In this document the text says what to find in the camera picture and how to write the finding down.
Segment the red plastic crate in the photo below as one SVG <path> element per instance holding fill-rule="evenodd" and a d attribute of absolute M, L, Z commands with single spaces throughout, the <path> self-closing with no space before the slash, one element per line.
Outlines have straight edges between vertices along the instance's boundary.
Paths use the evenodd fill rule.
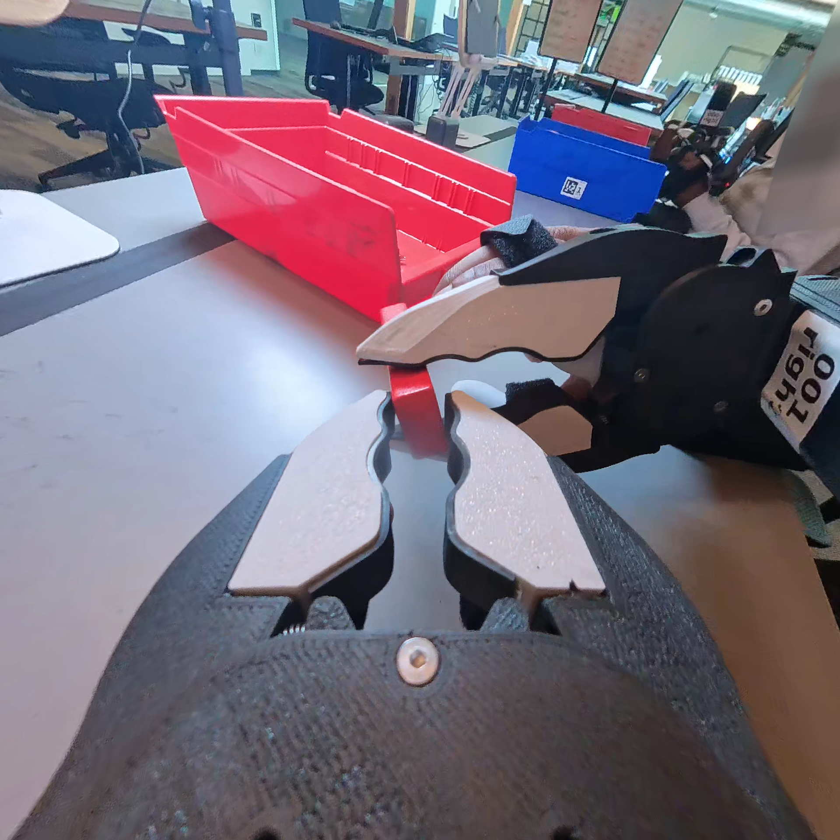
<path fill-rule="evenodd" d="M 569 103 L 554 104 L 550 118 L 555 122 L 640 146 L 648 146 L 652 136 L 652 130 L 644 125 Z"/>

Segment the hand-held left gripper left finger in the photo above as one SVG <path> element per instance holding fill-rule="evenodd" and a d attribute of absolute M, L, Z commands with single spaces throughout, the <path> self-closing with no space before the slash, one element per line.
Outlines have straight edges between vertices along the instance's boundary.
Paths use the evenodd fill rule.
<path fill-rule="evenodd" d="M 232 595 L 310 602 L 384 543 L 394 409 L 376 390 L 294 449 L 227 584 Z"/>

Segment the wooden office desk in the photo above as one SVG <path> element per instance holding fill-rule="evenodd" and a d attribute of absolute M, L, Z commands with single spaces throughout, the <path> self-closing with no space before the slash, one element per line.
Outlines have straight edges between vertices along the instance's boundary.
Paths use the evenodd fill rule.
<path fill-rule="evenodd" d="M 80 21 L 101 29 L 109 44 L 102 56 L 114 65 L 111 77 L 131 77 L 138 70 L 144 80 L 155 81 L 155 70 L 183 69 L 186 85 L 197 96 L 212 94 L 211 70 L 219 71 L 223 81 L 212 36 L 208 29 L 194 27 L 189 2 L 68 2 L 58 21 Z M 235 22 L 238 51 L 243 40 L 267 42 L 261 26 L 242 24 L 236 18 Z M 243 80 L 240 52 L 239 60 Z"/>
<path fill-rule="evenodd" d="M 385 99 L 378 106 L 383 107 L 385 114 L 405 119 L 415 119 L 421 97 L 422 79 L 440 76 L 442 70 L 438 58 L 450 48 L 443 46 L 428 51 L 403 44 L 396 36 L 389 39 L 384 35 L 355 31 L 339 24 L 314 22 L 298 17 L 294 17 L 291 22 L 306 32 L 309 29 L 373 52 L 374 71 L 381 72 L 387 78 Z"/>

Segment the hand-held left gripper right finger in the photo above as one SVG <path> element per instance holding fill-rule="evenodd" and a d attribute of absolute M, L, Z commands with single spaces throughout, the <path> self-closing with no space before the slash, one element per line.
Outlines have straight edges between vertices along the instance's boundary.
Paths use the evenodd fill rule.
<path fill-rule="evenodd" d="M 606 583 L 552 467 L 516 424 L 466 392 L 446 397 L 450 440 L 444 572 L 472 612 L 503 599 L 527 617 L 556 596 L 600 598 Z"/>

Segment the red rectangular block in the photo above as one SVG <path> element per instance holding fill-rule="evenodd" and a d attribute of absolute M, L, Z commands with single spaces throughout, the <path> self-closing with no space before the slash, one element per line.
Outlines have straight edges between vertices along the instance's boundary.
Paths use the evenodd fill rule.
<path fill-rule="evenodd" d="M 395 419 L 406 451 L 446 462 L 449 437 L 431 374 L 425 365 L 387 363 Z"/>

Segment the black board on stand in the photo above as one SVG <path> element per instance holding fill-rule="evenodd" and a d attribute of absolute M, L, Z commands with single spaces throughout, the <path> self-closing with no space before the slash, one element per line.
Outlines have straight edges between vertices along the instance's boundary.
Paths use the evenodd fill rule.
<path fill-rule="evenodd" d="M 88 266 L 120 251 L 112 235 L 42 195 L 1 191 L 1 288 Z"/>

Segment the whiteboard easel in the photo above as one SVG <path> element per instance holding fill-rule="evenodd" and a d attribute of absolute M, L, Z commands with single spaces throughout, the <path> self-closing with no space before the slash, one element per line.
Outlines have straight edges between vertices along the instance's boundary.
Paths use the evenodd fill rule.
<path fill-rule="evenodd" d="M 595 72 L 612 79 L 601 113 L 607 113 L 620 82 L 640 87 L 682 1 L 625 1 Z"/>
<path fill-rule="evenodd" d="M 580 66 L 592 40 L 602 1 L 551 1 L 539 44 L 539 55 L 551 59 L 539 104 L 540 119 L 553 76 L 560 62 Z"/>

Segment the light stand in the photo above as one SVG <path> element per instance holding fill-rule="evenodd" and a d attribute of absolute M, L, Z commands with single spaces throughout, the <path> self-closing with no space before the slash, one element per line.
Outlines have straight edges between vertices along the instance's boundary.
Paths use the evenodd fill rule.
<path fill-rule="evenodd" d="M 189 1 L 189 6 L 194 27 L 208 29 L 215 43 L 225 93 L 229 97 L 243 97 L 245 93 L 239 60 L 238 32 L 231 2 L 212 1 L 212 5 L 208 7 L 200 1 Z"/>

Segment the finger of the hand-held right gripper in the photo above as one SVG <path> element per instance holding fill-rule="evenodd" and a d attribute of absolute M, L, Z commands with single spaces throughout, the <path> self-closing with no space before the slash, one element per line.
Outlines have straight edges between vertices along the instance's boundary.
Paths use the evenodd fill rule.
<path fill-rule="evenodd" d="M 356 350 L 361 364 L 425 366 L 521 351 L 572 361 L 616 314 L 619 277 L 517 286 L 485 276 L 422 301 L 381 325 Z"/>
<path fill-rule="evenodd" d="M 572 455 L 592 446 L 592 423 L 569 405 L 545 408 L 518 427 L 548 456 Z"/>

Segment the grey board on stand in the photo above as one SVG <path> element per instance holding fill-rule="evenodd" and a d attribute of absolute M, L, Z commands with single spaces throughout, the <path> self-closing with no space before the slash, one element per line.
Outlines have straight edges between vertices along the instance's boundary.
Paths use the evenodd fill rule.
<path fill-rule="evenodd" d="M 448 68 L 447 86 L 437 111 L 441 119 L 459 119 L 474 86 L 496 66 L 499 9 L 498 1 L 457 1 L 456 48 L 447 48 L 437 60 L 441 70 Z"/>

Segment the red plastic bin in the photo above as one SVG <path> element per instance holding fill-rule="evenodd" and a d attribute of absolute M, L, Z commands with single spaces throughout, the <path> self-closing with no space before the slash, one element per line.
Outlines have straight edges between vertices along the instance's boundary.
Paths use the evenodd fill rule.
<path fill-rule="evenodd" d="M 514 174 L 326 101 L 154 98 L 205 219 L 375 322 L 511 218 Z"/>

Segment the blue plastic bin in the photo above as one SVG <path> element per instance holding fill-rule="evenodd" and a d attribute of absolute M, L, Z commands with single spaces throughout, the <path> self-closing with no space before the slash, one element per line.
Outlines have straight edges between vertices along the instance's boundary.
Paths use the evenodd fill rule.
<path fill-rule="evenodd" d="M 508 170 L 520 192 L 631 223 L 658 199 L 668 172 L 643 145 L 551 119 L 523 119 Z"/>

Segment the black office chair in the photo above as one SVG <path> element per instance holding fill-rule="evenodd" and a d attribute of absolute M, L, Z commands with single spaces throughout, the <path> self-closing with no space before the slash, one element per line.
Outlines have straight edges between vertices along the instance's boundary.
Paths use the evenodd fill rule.
<path fill-rule="evenodd" d="M 375 54 L 338 38 L 307 30 L 305 88 L 337 112 L 365 110 L 382 103 L 385 94 L 374 83 Z"/>
<path fill-rule="evenodd" d="M 156 81 L 111 77 L 113 63 L 102 54 L 109 44 L 102 30 L 84 22 L 58 20 L 39 27 L 2 25 L 2 88 L 28 108 L 59 117 L 57 129 L 78 140 L 100 133 L 104 150 L 41 172 L 38 191 L 75 176 L 114 180 L 170 170 L 173 165 L 146 156 L 141 137 L 165 124 L 155 97 L 166 90 Z"/>

